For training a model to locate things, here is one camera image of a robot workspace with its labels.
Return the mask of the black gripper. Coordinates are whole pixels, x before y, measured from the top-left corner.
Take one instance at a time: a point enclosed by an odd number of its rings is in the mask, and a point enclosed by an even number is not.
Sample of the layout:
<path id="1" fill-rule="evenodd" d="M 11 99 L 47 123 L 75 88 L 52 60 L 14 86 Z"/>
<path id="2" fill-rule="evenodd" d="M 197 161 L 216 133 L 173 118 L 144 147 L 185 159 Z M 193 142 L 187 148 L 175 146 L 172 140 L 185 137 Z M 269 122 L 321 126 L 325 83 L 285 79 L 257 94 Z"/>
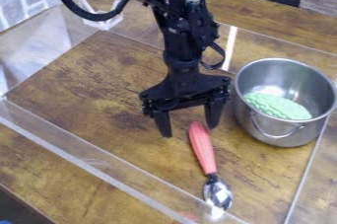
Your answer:
<path id="1" fill-rule="evenodd" d="M 168 71 L 163 82 L 140 94 L 144 114 L 155 119 L 163 137 L 172 137 L 169 112 L 175 110 L 204 106 L 208 127 L 217 126 L 231 82 L 228 76 L 203 74 L 199 67 Z"/>

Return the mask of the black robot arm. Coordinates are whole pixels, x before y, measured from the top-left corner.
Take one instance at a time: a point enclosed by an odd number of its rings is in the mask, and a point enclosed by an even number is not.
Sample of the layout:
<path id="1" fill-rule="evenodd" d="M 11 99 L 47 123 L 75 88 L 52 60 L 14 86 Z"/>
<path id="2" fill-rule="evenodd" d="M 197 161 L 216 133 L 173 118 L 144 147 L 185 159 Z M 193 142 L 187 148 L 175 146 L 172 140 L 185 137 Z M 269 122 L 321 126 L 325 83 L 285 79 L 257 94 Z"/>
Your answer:
<path id="1" fill-rule="evenodd" d="M 199 68 L 213 70 L 219 64 L 201 60 L 207 48 L 221 53 L 216 44 L 219 24 L 207 9 L 205 0 L 140 0 L 154 9 L 164 34 L 164 61 L 168 76 L 160 84 L 140 94 L 144 115 L 156 121 L 164 137 L 171 137 L 169 113 L 204 106 L 207 124 L 216 127 L 224 104 L 229 99 L 231 78 L 204 75 Z"/>

